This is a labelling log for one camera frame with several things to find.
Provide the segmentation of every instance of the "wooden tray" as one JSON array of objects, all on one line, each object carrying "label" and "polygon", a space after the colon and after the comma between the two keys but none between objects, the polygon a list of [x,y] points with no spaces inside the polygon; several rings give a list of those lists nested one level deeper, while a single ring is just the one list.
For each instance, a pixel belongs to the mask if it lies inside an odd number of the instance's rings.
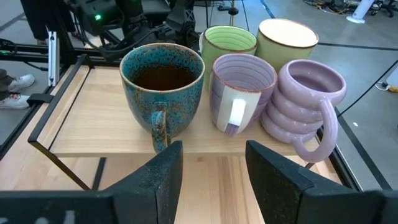
[{"label": "wooden tray", "polygon": [[[80,92],[70,90],[70,95],[78,95],[55,139],[52,153],[59,157],[154,154],[150,134],[139,126],[130,112],[117,68],[97,67],[89,72],[85,82],[76,83],[76,90],[79,85],[83,86]],[[69,104],[60,102],[64,106],[57,106],[58,114],[65,114],[70,107],[70,101]],[[192,123],[173,140],[182,140],[184,153],[193,156],[242,156],[245,142],[249,139],[284,156],[296,155],[291,145],[269,136],[259,122],[233,138],[226,137],[211,122],[206,91],[202,93]],[[313,138],[306,143],[306,147],[310,150],[316,149],[317,140]]]}]

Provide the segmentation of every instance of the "ceramic mug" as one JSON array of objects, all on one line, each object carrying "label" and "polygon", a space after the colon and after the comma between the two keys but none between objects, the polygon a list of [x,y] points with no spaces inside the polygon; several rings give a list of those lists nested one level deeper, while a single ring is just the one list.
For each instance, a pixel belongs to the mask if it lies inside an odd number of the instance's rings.
[{"label": "ceramic mug", "polygon": [[[344,78],[332,68],[312,60],[294,60],[282,67],[278,87],[261,114],[264,129],[276,139],[291,143],[305,161],[320,162],[336,146],[338,122],[335,106],[346,95]],[[323,125],[322,141],[315,151],[304,142]]]},{"label": "ceramic mug", "polygon": [[259,25],[256,56],[266,60],[278,72],[295,59],[309,58],[318,43],[311,28],[288,19],[266,19]]},{"label": "ceramic mug", "polygon": [[245,29],[233,26],[214,26],[203,34],[201,57],[205,62],[205,90],[208,90],[214,61],[230,53],[254,55],[257,49],[256,36]]},{"label": "ceramic mug", "polygon": [[[159,65],[188,70],[194,81],[174,90],[149,90],[134,84],[141,71]],[[152,133],[154,149],[165,149],[193,119],[201,97],[205,64],[193,50],[177,44],[148,44],[130,51],[120,63],[127,102],[138,123]]]},{"label": "ceramic mug", "polygon": [[227,136],[240,133],[260,116],[276,83],[276,71],[261,58],[247,54],[221,56],[211,74],[213,124]]}]

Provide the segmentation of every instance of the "white shoe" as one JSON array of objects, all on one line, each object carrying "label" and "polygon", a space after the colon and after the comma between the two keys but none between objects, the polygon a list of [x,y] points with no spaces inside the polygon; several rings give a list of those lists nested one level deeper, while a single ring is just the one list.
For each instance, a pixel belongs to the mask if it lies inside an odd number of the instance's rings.
[{"label": "white shoe", "polygon": [[10,93],[4,100],[0,100],[0,109],[17,109],[22,110],[29,107],[26,100],[29,96],[21,95],[19,93]]},{"label": "white shoe", "polygon": [[23,75],[19,78],[14,79],[8,86],[9,91],[18,91],[26,88],[35,82],[35,77],[31,74]]}]

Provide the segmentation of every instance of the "mug handle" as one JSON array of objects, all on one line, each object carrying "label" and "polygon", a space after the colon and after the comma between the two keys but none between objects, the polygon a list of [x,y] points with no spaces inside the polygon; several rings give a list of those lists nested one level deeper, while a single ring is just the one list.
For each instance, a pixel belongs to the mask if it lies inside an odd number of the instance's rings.
[{"label": "mug handle", "polygon": [[224,134],[233,137],[238,133],[238,129],[242,123],[244,108],[246,102],[242,99],[234,99],[232,102],[231,114],[229,115],[228,124],[226,125]]},{"label": "mug handle", "polygon": [[167,103],[156,102],[152,107],[152,113],[150,114],[152,143],[157,153],[163,151],[170,145],[171,137],[167,133],[166,128],[166,110]]},{"label": "mug handle", "polygon": [[320,103],[320,111],[323,117],[323,137],[318,148],[310,152],[305,148],[302,139],[292,141],[298,156],[311,163],[325,160],[334,150],[337,143],[338,122],[333,105],[328,100],[322,101]]}]

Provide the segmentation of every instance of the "lavender stacked-ring mug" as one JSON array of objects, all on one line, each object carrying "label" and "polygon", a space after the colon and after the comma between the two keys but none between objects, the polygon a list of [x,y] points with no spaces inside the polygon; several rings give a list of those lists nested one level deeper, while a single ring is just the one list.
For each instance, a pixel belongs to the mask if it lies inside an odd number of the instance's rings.
[{"label": "lavender stacked-ring mug", "polygon": [[[278,86],[261,114],[264,129],[276,139],[293,144],[298,156],[315,163],[326,159],[337,142],[334,107],[346,95],[344,78],[332,68],[312,60],[293,60],[278,74]],[[304,142],[323,125],[323,137],[314,151]]]},{"label": "lavender stacked-ring mug", "polygon": [[234,136],[260,116],[277,83],[275,69],[248,54],[226,54],[213,64],[210,110],[213,124]]}]

